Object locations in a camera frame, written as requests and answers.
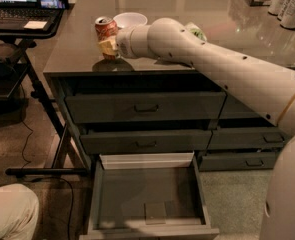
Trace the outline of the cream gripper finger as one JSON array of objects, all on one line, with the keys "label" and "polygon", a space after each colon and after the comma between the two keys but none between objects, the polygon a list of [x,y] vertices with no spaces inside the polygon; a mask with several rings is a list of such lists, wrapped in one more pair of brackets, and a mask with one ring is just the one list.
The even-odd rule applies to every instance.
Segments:
[{"label": "cream gripper finger", "polygon": [[116,40],[114,37],[109,37],[98,43],[98,46],[103,54],[115,56],[117,54]]}]

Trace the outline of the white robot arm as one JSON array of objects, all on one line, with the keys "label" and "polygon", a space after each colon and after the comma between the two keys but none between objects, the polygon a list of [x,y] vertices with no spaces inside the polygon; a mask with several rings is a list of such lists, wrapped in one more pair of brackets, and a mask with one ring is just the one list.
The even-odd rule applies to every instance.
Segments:
[{"label": "white robot arm", "polygon": [[268,185],[259,240],[295,240],[295,70],[205,42],[170,18],[121,29],[99,47],[191,66],[288,134]]}]

